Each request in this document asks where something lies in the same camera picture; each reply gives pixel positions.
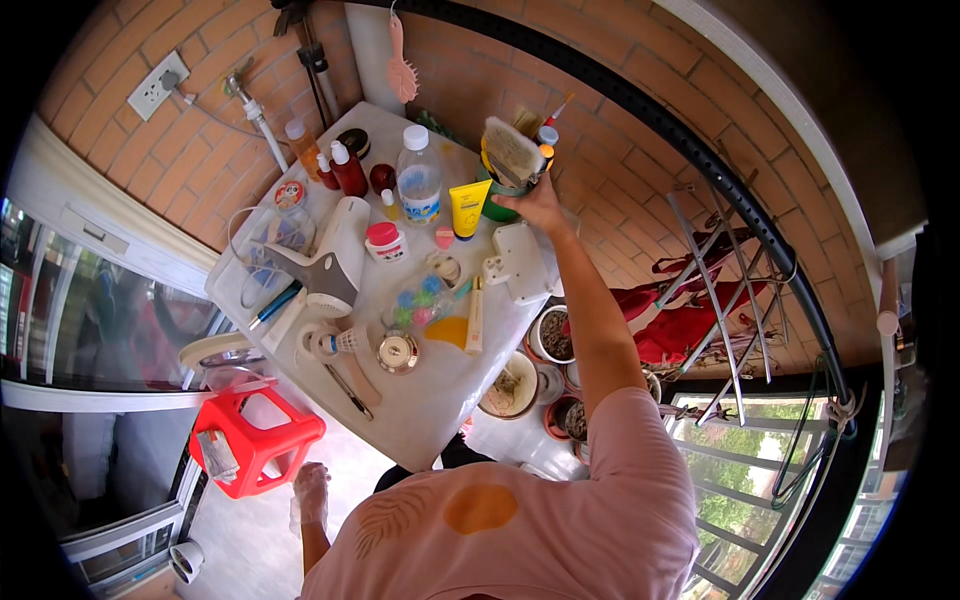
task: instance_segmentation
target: wall socket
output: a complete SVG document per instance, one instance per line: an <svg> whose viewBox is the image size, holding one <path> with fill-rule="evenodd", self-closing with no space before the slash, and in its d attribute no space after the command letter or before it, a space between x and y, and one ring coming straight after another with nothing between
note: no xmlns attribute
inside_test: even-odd
<svg viewBox="0 0 960 600"><path fill-rule="evenodd" d="M143 80L127 99L127 103L136 110L136 113L146 121L150 115L154 114L160 103L166 100L172 92L163 89L160 85L160 77L167 71L172 71L179 77L178 81L183 82L190 75L190 71L183 64L180 55L174 50L167 57L160 61L160 64L150 72L147 79Z"/></svg>

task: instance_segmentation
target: brick wall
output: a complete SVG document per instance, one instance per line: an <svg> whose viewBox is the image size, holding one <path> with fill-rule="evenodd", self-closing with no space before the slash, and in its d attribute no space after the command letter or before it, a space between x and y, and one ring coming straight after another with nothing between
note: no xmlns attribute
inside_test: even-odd
<svg viewBox="0 0 960 600"><path fill-rule="evenodd" d="M278 11L266 0L105 1L78 32L36 107L40 118L97 171L208 246L222 251L227 218L255 204L279 177L262 137L237 132L176 95L144 122L127 97L171 50L190 69L184 93L252 132L239 101L222 91L247 57L247 90L283 141L295 115L319 134L320 114L291 30L273 37ZM310 17L346 110L362 97L343 5L318 2ZM292 153L285 149L288 161ZM239 226L241 219L234 223Z"/></svg>
<svg viewBox="0 0 960 600"><path fill-rule="evenodd" d="M757 169L754 193L797 250L842 360L879 360L866 271L827 178L770 99L726 55L649 0L467 3L600 60L666 104L715 149L722 143L741 173ZM487 115L509 120L518 105L545 114L565 91L576 93L556 124L561 139L553 173L561 201L580 216L588 252L611 287L651 281L654 261L684 254L683 233L664 196L697 174L665 142L593 89L530 55L452 25L412 14L401 18L405 55L421 83L408 112L426 108L474 150ZM703 188L680 196L684 214L701 226L712 212ZM733 276L733 268L727 271L724 277ZM819 353L813 332L792 296L785 307L790 343L772 347L777 372L808 372ZM780 327L779 315L774 323Z"/></svg>

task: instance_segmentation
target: pink t-shirt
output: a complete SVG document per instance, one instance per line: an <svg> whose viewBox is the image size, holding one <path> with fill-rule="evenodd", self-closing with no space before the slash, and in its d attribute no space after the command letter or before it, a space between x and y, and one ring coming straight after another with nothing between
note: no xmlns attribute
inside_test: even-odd
<svg viewBox="0 0 960 600"><path fill-rule="evenodd" d="M408 477L354 510L303 600L675 598L696 557L684 459L647 392L589 422L590 480L477 463Z"/></svg>

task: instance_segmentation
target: person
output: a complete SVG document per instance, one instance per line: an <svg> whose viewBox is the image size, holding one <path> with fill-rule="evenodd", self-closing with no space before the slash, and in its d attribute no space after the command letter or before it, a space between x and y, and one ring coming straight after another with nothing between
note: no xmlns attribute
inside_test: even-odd
<svg viewBox="0 0 960 600"><path fill-rule="evenodd" d="M616 301L549 177L525 198L493 199L543 229L556 252L583 386L590 479L547 481L479 454L470 464L444 461L443 470L392 469L331 547L326 469L306 465L294 484L303 600L675 598L684 587L699 548L693 486ZM461 444L455 438L444 455L462 459Z"/></svg>

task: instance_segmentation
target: red bottle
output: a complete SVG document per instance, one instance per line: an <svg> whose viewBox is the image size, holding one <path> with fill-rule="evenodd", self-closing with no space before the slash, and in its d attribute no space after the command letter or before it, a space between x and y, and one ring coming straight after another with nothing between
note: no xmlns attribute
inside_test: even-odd
<svg viewBox="0 0 960 600"><path fill-rule="evenodd" d="M330 170L330 161L326 159L324 153L317 154L317 175L320 176L320 181L326 186L327 189L340 189L340 183L337 182L337 176L333 175L333 171Z"/></svg>
<svg viewBox="0 0 960 600"><path fill-rule="evenodd" d="M367 183L367 176L363 174L363 167L360 166L357 155L336 140L330 144L330 153L333 155L330 169L337 176L337 182L340 183L344 194L358 198L366 196L370 185Z"/></svg>

